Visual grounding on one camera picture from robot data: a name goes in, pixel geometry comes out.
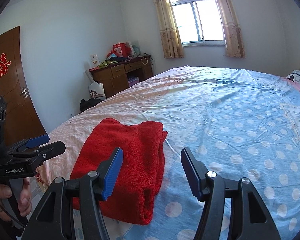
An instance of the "red sweater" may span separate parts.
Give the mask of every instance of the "red sweater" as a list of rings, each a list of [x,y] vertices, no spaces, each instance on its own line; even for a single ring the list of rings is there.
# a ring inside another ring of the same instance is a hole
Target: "red sweater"
[[[123,163],[112,195],[100,201],[102,214],[132,224],[147,225],[152,220],[154,196],[158,194],[164,171],[163,142],[167,136],[160,122],[123,125],[106,118],[84,143],[70,179],[81,178],[107,160],[115,147],[123,150]],[[79,209],[78,199],[74,208]]]

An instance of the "human hand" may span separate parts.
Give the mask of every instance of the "human hand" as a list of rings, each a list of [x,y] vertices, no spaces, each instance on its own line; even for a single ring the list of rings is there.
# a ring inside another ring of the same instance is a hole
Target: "human hand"
[[[0,184],[0,204],[2,204],[1,199],[10,198],[12,195],[11,189],[4,184]],[[32,209],[31,203],[31,190],[30,190],[30,179],[23,178],[23,186],[22,191],[20,193],[20,201],[18,202],[18,209],[20,211],[20,215],[25,217],[30,214]],[[4,221],[10,221],[11,218],[0,208],[0,218]]]

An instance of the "silver screw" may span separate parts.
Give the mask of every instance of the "silver screw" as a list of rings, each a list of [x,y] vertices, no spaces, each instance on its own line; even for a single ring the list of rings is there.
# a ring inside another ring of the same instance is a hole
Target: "silver screw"
[[[63,178],[62,177],[56,177],[55,179],[54,179],[54,182],[55,183],[60,183],[60,182],[62,182],[63,181]]]
[[[88,176],[89,177],[95,177],[98,173],[96,171],[89,171]]]
[[[250,183],[250,179],[244,177],[241,179],[241,181],[244,183],[244,184],[249,184]]]
[[[207,175],[210,177],[210,178],[214,178],[217,176],[217,174],[214,172],[214,171],[208,171],[207,172]]]

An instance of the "wall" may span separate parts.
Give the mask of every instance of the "wall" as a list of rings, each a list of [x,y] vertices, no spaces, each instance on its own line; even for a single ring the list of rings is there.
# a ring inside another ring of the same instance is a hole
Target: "wall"
[[[155,74],[183,65],[245,68],[281,76],[293,69],[287,64],[284,28],[275,0],[233,0],[245,59],[225,57],[225,47],[220,46],[185,47],[183,59],[164,59],[153,0],[120,1],[127,37],[138,40],[142,52],[153,56]]]
[[[0,15],[0,34],[20,25],[29,93],[49,133],[89,99],[85,68],[126,40],[119,0],[23,0]]]
[[[300,9],[293,0],[275,0],[281,16],[288,68],[300,68]]]

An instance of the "wooden desk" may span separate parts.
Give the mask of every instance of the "wooden desk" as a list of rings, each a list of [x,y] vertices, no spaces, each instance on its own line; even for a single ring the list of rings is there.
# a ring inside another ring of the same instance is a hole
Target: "wooden desk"
[[[93,70],[91,74],[95,81],[103,83],[107,98],[129,88],[128,78],[130,77],[138,77],[139,82],[142,82],[153,76],[150,56],[111,64],[105,68]]]

